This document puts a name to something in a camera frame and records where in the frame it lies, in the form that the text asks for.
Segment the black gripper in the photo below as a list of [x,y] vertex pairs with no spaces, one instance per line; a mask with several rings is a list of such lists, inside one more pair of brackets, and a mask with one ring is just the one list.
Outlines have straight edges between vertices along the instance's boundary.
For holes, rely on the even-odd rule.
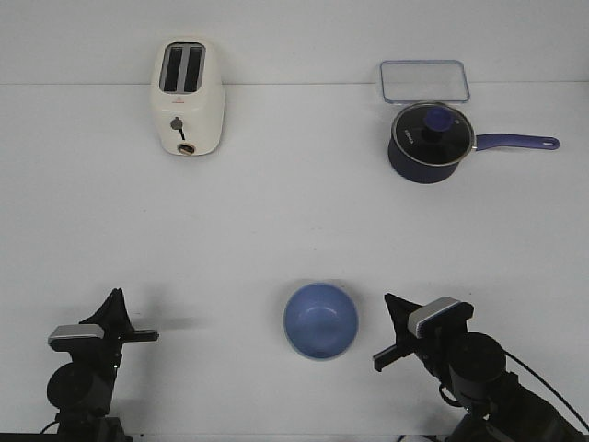
[[87,359],[94,358],[96,364],[119,364],[122,359],[122,347],[125,343],[155,342],[159,338],[156,330],[136,330],[131,324],[125,297],[121,288],[113,288],[106,300],[90,317],[91,322],[119,322],[100,325],[82,321],[89,335],[83,339]]
[[395,343],[373,356],[374,369],[381,372],[400,358],[416,355],[432,376],[448,378],[449,369],[442,330],[434,329],[422,338],[412,336],[408,330],[409,316],[422,308],[422,305],[390,293],[385,294],[384,299],[393,322]]

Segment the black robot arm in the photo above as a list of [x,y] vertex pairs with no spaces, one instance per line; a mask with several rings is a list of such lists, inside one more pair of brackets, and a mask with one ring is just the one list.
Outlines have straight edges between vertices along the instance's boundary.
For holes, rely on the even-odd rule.
[[384,296],[395,342],[373,357],[376,371],[415,355],[439,382],[438,391],[466,415],[450,441],[585,441],[548,401],[508,371],[511,354],[489,335],[468,330],[474,308],[451,297],[419,305]]
[[113,289],[89,318],[53,330],[48,345],[71,356],[47,385],[48,401],[57,409],[59,441],[133,439],[121,419],[110,416],[122,348],[126,343],[155,342],[158,337],[156,330],[134,328],[120,288]]

